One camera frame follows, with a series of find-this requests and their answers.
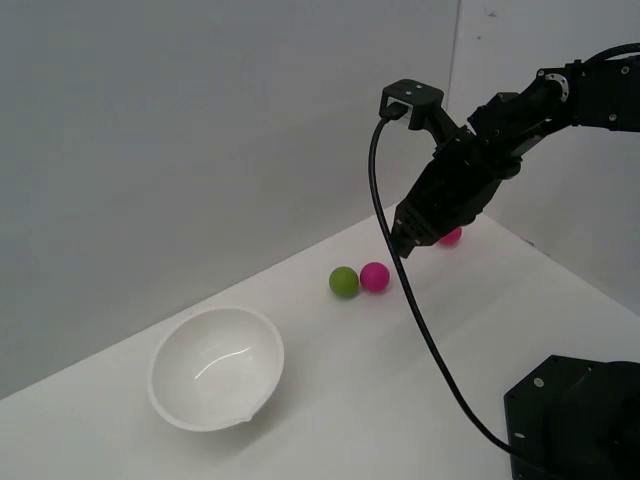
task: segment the white table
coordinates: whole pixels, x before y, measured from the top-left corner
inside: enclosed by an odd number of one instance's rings
[[[252,422],[190,433],[151,408],[152,350],[186,310],[0,402],[0,478],[507,479],[508,459],[454,403],[396,282],[350,301],[330,271],[390,264],[374,219],[215,295],[279,328],[285,368]],[[640,319],[486,217],[455,249],[416,249],[425,317],[478,415],[552,353],[640,361]]]

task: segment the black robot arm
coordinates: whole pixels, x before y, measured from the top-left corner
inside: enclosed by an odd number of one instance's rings
[[[436,141],[433,160],[396,208],[392,242],[407,258],[473,222],[503,180],[520,171],[522,155],[568,126],[640,132],[640,44],[623,45],[563,68],[538,70],[522,93],[498,93],[458,127],[442,108],[442,91],[400,80],[383,91],[380,112],[393,102],[409,107],[410,130]]]

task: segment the white wall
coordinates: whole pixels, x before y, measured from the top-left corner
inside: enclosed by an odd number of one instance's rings
[[[449,110],[465,122],[542,67],[640,40],[640,2],[462,0]],[[487,212],[640,314],[640,135],[570,129],[530,151]]]
[[[448,85],[456,14],[3,1],[0,397],[369,215],[380,91]],[[431,151],[419,137],[385,137],[387,203]]]

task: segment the cable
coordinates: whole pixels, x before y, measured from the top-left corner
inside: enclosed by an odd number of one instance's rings
[[[378,150],[378,142],[380,141],[380,134],[382,133],[382,129],[385,127],[387,123],[391,120],[400,119],[407,111],[407,107],[400,103],[394,102],[389,105],[385,112],[383,112],[382,119],[378,122],[376,126],[373,137],[371,138],[371,145],[369,147],[369,188],[371,190],[371,199],[373,200],[373,208],[376,212],[376,217],[378,219],[378,223],[380,224],[380,229],[382,230],[382,235],[384,237],[384,241],[387,244],[387,248],[389,249],[389,253],[391,254],[391,259],[393,260],[393,264],[396,267],[396,271],[398,273],[398,278],[400,279],[400,284],[402,285],[402,290],[404,290],[404,294],[407,297],[407,302],[409,303],[409,308],[413,313],[413,316],[418,324],[418,328],[420,329],[420,333],[424,338],[424,341],[427,343],[427,347],[433,356],[442,376],[444,377],[445,382],[449,386],[451,393],[455,397],[458,405],[465,413],[465,415],[471,420],[471,423],[475,425],[475,427],[480,430],[487,440],[493,443],[496,447],[508,453],[512,457],[526,463],[527,465],[535,468],[536,470],[548,475],[550,478],[560,479],[557,474],[552,473],[537,465],[535,462],[527,460],[522,455],[520,455],[513,447],[506,444],[498,437],[496,437],[491,431],[480,421],[480,419],[473,413],[471,407],[462,396],[458,385],[456,384],[447,364],[444,359],[440,355],[438,351],[438,347],[436,346],[433,337],[431,336],[431,332],[427,327],[424,318],[422,317],[422,313],[420,312],[420,308],[418,307],[418,303],[416,302],[415,296],[413,294],[413,290],[411,289],[411,284],[409,283],[409,279],[404,270],[404,266],[402,265],[402,261],[400,260],[399,255],[395,251],[392,243],[391,243],[391,232],[389,231],[389,226],[387,225],[387,221],[384,216],[384,211],[382,209],[382,203],[380,202],[380,194],[378,193],[378,181],[376,179],[376,153]]]
[[[617,47],[608,48],[584,62],[585,66],[592,66],[596,63],[604,60],[609,60],[613,57],[620,55],[628,55],[630,53],[640,53],[640,43],[627,43],[626,45],[619,45]]]

